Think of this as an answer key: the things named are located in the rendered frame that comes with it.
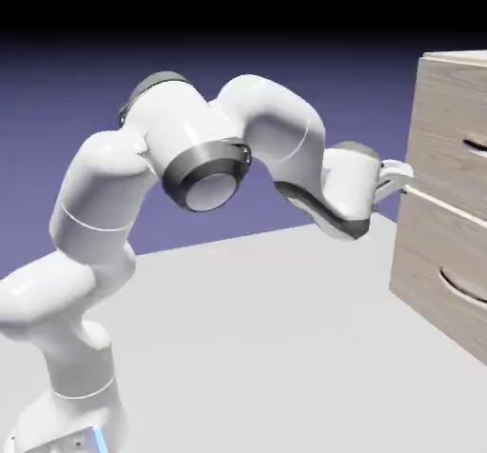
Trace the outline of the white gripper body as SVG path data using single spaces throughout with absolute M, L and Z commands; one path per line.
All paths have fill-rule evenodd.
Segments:
M 401 191 L 413 178 L 414 171 L 409 164 L 392 159 L 383 160 L 374 202 L 378 203 L 395 192 Z

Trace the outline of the light wood cabinet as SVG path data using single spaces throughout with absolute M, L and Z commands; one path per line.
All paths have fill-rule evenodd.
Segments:
M 487 49 L 419 58 L 391 291 L 487 365 Z

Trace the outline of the large light wood drawer front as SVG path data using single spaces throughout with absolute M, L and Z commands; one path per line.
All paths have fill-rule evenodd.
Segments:
M 413 186 L 487 221 L 487 50 L 429 52 L 419 59 L 406 160 Z

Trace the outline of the small light wood drawer front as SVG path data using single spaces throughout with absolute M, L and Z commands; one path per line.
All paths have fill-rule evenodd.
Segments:
M 452 292 L 438 274 L 442 266 L 487 285 L 487 221 L 408 187 L 400 199 L 390 289 L 487 364 L 487 306 Z

